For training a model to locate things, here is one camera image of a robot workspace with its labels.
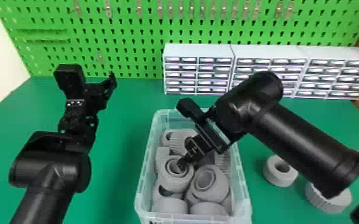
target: plastic storage bin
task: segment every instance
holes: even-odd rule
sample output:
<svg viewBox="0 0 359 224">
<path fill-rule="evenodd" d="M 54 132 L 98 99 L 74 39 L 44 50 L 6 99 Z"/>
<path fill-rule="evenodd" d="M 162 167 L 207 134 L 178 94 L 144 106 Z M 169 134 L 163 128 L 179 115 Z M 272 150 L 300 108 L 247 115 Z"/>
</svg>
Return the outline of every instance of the plastic storage bin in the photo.
<svg viewBox="0 0 359 224">
<path fill-rule="evenodd" d="M 151 211 L 151 192 L 157 179 L 154 171 L 154 155 L 156 148 L 161 144 L 162 133 L 169 128 L 194 128 L 194 124 L 191 120 L 184 118 L 177 110 L 159 110 L 154 114 L 135 196 L 135 211 L 138 213 L 141 223 L 251 224 L 252 206 L 236 143 L 230 148 L 231 173 L 229 180 L 233 190 L 233 214 L 231 216 L 156 213 Z"/>
</svg>

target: white drawer unit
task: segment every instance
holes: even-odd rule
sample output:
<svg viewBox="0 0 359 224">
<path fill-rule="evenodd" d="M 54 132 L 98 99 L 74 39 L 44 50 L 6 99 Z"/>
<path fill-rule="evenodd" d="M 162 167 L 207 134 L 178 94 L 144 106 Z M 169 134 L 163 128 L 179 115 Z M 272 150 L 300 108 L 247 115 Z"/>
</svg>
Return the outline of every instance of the white drawer unit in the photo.
<svg viewBox="0 0 359 224">
<path fill-rule="evenodd" d="M 359 47 L 166 44 L 166 94 L 222 95 L 272 71 L 284 97 L 359 99 Z"/>
<path fill-rule="evenodd" d="M 222 95 L 228 91 L 234 54 L 230 45 L 167 43 L 165 94 Z"/>
</svg>

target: green pegboard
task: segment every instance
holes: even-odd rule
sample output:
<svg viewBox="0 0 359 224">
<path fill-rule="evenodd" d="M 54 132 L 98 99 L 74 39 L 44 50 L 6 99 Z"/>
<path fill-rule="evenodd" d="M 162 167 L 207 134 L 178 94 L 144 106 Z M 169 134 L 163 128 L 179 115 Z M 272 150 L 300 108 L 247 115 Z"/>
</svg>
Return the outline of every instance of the green pegboard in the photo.
<svg viewBox="0 0 359 224">
<path fill-rule="evenodd" d="M 295 0 L 289 19 L 291 0 L 277 19 L 278 0 L 261 0 L 253 18 L 257 1 L 0 0 L 0 18 L 32 76 L 78 63 L 87 76 L 161 79 L 166 42 L 353 46 L 359 38 L 359 0 Z"/>
</svg>

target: green table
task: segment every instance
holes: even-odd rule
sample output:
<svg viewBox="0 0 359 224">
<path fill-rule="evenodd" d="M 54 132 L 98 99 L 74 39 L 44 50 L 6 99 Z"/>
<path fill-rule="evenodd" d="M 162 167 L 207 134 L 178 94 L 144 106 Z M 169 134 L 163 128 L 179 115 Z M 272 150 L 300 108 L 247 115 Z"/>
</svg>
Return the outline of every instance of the green table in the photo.
<svg viewBox="0 0 359 224">
<path fill-rule="evenodd" d="M 162 81 L 119 79 L 91 151 L 92 179 L 76 194 L 64 223 L 139 223 L 134 195 L 151 119 L 156 110 L 174 108 L 179 95 L 162 94 Z M 202 107 L 216 97 L 193 97 Z M 282 104 L 351 148 L 359 148 L 359 110 L 349 101 L 283 99 Z M 56 130 L 64 95 L 50 77 L 31 78 L 0 103 L 0 223 L 15 212 L 24 190 L 8 184 L 11 163 L 36 130 Z M 276 188 L 264 179 L 264 161 L 273 153 L 252 136 L 239 142 L 245 178 L 253 205 L 253 222 L 351 223 L 348 215 L 359 203 L 359 179 L 352 185 L 353 205 L 340 215 L 316 210 L 304 196 L 306 180 Z"/>
</svg>

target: robotic arm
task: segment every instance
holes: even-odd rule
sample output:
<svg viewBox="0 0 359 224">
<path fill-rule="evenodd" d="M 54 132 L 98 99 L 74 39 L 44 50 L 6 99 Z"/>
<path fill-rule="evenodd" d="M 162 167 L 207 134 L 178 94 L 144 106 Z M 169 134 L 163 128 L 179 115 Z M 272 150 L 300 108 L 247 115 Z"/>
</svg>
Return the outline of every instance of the robotic arm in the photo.
<svg viewBox="0 0 359 224">
<path fill-rule="evenodd" d="M 9 182 L 27 188 L 11 224 L 61 223 L 74 193 L 91 178 L 88 153 L 95 141 L 97 113 L 107 107 L 117 87 L 114 75 L 86 84 L 80 65 L 60 64 L 54 72 L 66 95 L 66 110 L 58 132 L 37 131 L 14 160 Z"/>
<path fill-rule="evenodd" d="M 188 153 L 178 160 L 178 167 L 199 161 L 212 150 L 222 154 L 249 133 L 303 174 L 324 197 L 340 194 L 359 177 L 359 152 L 280 105 L 282 95 L 283 85 L 274 73 L 258 72 L 205 113 L 192 99 L 181 99 L 177 110 L 192 119 L 199 134 L 185 140 Z M 212 124 L 227 138 L 220 137 Z M 359 224 L 359 209 L 352 219 Z"/>
</svg>

